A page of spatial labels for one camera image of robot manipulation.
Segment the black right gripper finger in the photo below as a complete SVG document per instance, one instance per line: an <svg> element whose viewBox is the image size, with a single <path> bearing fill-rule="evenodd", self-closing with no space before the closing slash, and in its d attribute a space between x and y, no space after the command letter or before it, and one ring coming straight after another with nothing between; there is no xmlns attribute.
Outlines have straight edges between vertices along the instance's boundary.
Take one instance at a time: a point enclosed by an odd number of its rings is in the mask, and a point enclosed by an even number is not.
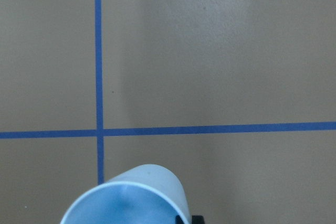
<svg viewBox="0 0 336 224"><path fill-rule="evenodd" d="M192 224L204 224L204 217L202 215L192 215Z"/></svg>

